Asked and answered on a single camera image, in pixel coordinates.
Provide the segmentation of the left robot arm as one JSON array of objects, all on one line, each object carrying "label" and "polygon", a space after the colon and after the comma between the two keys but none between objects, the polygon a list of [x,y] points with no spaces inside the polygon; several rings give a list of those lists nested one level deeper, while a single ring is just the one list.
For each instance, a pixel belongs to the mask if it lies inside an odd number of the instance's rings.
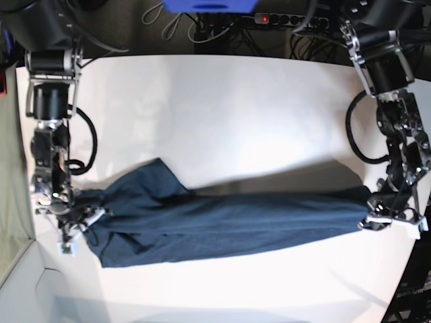
[{"label": "left robot arm", "polygon": [[[420,213],[418,182],[430,173],[430,140],[413,93],[413,71],[400,43],[402,27],[429,1],[344,1],[339,29],[350,60],[364,86],[350,103],[345,130],[354,154],[370,165],[387,164],[385,179],[367,201],[368,214],[360,229],[380,231],[392,224],[413,239],[429,230]],[[376,100],[376,121],[388,153],[366,157],[357,146],[351,125],[353,111],[365,96]]]}]

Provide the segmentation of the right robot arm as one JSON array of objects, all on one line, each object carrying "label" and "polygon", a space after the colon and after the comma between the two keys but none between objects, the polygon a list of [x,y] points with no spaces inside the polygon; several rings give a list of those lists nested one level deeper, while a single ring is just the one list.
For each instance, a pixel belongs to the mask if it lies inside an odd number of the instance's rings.
[{"label": "right robot arm", "polygon": [[[65,1],[2,1],[1,23],[25,49],[24,64],[29,73],[26,116],[36,121],[30,152],[34,174],[30,194],[35,212],[55,216],[54,229],[61,251],[68,254],[77,236],[106,214],[79,197],[72,177],[88,172],[96,159],[98,138],[87,114],[77,107],[83,63],[83,39],[108,54],[126,48],[103,43],[87,32],[67,8]],[[80,116],[88,125],[92,152],[84,163],[70,156],[69,121]]]}]

